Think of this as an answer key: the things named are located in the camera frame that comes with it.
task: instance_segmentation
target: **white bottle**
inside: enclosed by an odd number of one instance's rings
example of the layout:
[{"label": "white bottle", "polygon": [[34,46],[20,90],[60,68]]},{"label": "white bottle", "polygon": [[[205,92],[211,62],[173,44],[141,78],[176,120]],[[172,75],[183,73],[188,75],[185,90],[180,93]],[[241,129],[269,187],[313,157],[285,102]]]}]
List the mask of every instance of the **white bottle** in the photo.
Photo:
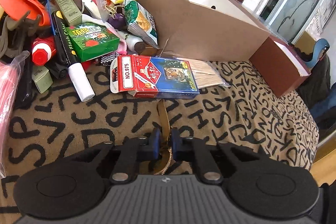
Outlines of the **white bottle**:
[{"label": "white bottle", "polygon": [[119,30],[117,30],[117,32],[123,39],[125,39],[127,48],[130,51],[141,53],[146,48],[146,43],[142,40],[142,38]]}]

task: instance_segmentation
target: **green snack bag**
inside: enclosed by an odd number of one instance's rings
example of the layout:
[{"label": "green snack bag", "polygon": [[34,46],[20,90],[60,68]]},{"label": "green snack bag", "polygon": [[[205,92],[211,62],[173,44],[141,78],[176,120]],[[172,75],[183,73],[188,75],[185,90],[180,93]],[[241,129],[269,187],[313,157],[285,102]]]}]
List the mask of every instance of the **green snack bag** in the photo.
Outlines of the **green snack bag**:
[{"label": "green snack bag", "polygon": [[147,44],[159,49],[154,18],[135,0],[126,0],[125,19],[127,30],[141,37]]},{"label": "green snack bag", "polygon": [[86,22],[67,27],[71,43],[81,62],[115,51],[119,38],[106,27]]}]

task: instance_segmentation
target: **glitter fabric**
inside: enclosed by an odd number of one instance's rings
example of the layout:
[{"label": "glitter fabric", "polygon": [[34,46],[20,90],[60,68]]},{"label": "glitter fabric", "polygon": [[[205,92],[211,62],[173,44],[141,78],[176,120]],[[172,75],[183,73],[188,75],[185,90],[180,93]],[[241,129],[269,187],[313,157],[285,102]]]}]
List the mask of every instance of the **glitter fabric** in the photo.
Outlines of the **glitter fabric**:
[{"label": "glitter fabric", "polygon": [[112,61],[119,56],[119,53],[112,52],[100,58],[100,64],[103,66],[110,66]]}]

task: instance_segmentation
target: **pink plastic bag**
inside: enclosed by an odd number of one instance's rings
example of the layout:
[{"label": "pink plastic bag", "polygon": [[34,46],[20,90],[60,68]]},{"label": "pink plastic bag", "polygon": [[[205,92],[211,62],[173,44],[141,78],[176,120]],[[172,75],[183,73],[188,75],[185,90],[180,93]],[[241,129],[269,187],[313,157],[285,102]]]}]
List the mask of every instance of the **pink plastic bag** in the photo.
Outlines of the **pink plastic bag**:
[{"label": "pink plastic bag", "polygon": [[9,65],[0,62],[0,178],[6,177],[2,151],[5,144],[5,136],[7,136],[16,89],[23,72],[25,59],[29,54],[28,51],[23,51]]}]

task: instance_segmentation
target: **green box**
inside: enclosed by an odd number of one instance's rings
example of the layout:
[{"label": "green box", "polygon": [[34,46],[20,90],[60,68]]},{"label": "green box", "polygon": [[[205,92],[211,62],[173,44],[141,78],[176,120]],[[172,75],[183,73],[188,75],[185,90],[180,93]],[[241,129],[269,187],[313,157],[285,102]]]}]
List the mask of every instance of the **green box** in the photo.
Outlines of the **green box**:
[{"label": "green box", "polygon": [[119,38],[104,26],[86,22],[67,27],[71,43],[81,62],[115,51]]}]

